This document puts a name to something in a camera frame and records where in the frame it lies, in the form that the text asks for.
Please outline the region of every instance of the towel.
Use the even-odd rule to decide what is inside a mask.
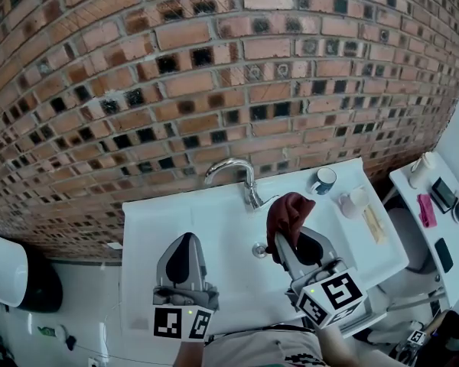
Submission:
[[[275,233],[279,231],[291,246],[298,244],[299,232],[304,221],[316,204],[299,193],[287,193],[277,199],[269,208],[267,214],[267,249],[272,254],[274,262],[280,264],[277,248],[275,247]]]
[[[436,227],[434,207],[431,204],[431,198],[428,194],[419,194],[418,203],[420,204],[420,220],[425,228]]]

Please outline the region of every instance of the chrome faucet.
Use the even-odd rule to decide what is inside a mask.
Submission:
[[[228,167],[244,167],[246,170],[246,178],[243,186],[245,187],[245,203],[249,204],[253,209],[258,209],[270,202],[277,196],[273,196],[267,201],[263,201],[257,193],[257,183],[255,181],[255,171],[250,162],[244,159],[227,158],[213,164],[206,172],[205,184],[210,184],[213,177],[221,170]]]

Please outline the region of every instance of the blue mug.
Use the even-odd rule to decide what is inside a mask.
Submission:
[[[323,196],[327,194],[337,181],[337,173],[328,167],[319,169],[315,176],[316,182],[311,185],[311,194]]]

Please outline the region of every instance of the mug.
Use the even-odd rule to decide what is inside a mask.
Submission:
[[[431,152],[425,152],[412,166],[412,174],[408,179],[412,188],[421,187],[428,172],[433,169],[435,169],[434,155]]]
[[[362,215],[369,205],[369,195],[363,187],[356,187],[349,194],[341,194],[338,203],[342,214],[349,219]]]
[[[337,173],[328,167],[322,167],[316,173],[317,181],[311,185],[311,194],[323,196],[328,193],[337,180]]]

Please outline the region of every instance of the white sink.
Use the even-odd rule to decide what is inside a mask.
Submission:
[[[362,161],[343,162],[333,169],[338,181],[326,196],[307,193],[312,171],[259,180],[258,192],[263,200],[292,191],[315,200],[316,206],[304,225],[328,237],[347,266],[355,266],[370,287],[406,266],[404,250],[362,171]],[[346,173],[352,173],[350,170],[356,172],[356,180],[350,176],[345,178]],[[369,231],[362,219],[351,221],[341,216],[334,202],[343,192],[340,184],[345,184],[348,190],[365,184],[369,194],[374,195],[374,203],[377,200],[380,205],[376,212],[384,214],[383,221],[390,231],[386,246],[376,245],[373,237],[366,234]],[[291,278],[283,267],[274,263],[270,255],[256,258],[252,254],[256,242],[266,242],[269,205],[256,211],[249,209],[243,202],[242,188],[238,183],[124,204],[122,311],[125,329],[149,330],[156,264],[165,249],[185,232],[193,232],[200,239],[207,265],[206,280],[220,292],[220,311],[211,323],[211,333],[258,328],[302,315],[295,312],[284,295]],[[361,245],[376,249],[372,255],[366,255],[366,264],[355,261],[357,257],[362,260]],[[384,273],[385,268],[391,273]]]

